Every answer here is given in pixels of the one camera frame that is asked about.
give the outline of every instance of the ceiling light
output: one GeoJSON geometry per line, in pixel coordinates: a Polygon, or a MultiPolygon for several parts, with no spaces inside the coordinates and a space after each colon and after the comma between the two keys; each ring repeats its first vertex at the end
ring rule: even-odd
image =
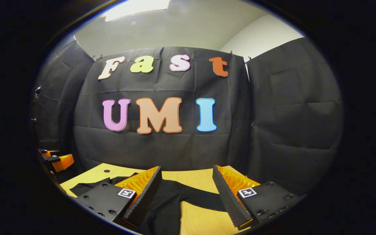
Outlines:
{"type": "Polygon", "coordinates": [[[127,0],[106,11],[105,22],[139,12],[167,9],[170,0],[127,0]]]}

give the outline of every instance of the wooden table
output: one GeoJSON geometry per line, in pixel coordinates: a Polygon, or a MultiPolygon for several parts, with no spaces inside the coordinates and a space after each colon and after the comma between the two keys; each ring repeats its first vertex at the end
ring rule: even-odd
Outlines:
{"type": "MultiPolygon", "coordinates": [[[[237,172],[231,166],[225,166],[224,168],[237,172]]],[[[103,163],[62,183],[60,186],[62,186],[68,195],[76,197],[76,195],[69,189],[73,188],[78,183],[95,183],[107,177],[114,178],[117,176],[130,176],[134,172],[140,173],[142,171],[143,170],[140,169],[125,168],[103,163]]],[[[164,180],[175,180],[197,189],[218,194],[212,176],[213,169],[197,171],[162,171],[162,178],[164,180]]],[[[209,210],[194,206],[188,202],[181,202],[180,235],[232,235],[238,232],[240,231],[233,226],[227,212],[209,210]]]]}

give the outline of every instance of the wrinkled black cloth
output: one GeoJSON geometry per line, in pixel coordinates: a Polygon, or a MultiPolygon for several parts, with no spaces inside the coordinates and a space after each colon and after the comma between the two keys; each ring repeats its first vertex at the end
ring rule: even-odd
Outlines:
{"type": "MultiPolygon", "coordinates": [[[[78,183],[70,190],[76,196],[80,196],[99,183],[116,184],[126,178],[128,177],[106,178],[96,183],[78,183]]],[[[162,180],[149,212],[143,223],[137,228],[137,232],[144,235],[179,234],[181,201],[211,210],[226,211],[218,194],[189,187],[173,180],[162,180]]]]}

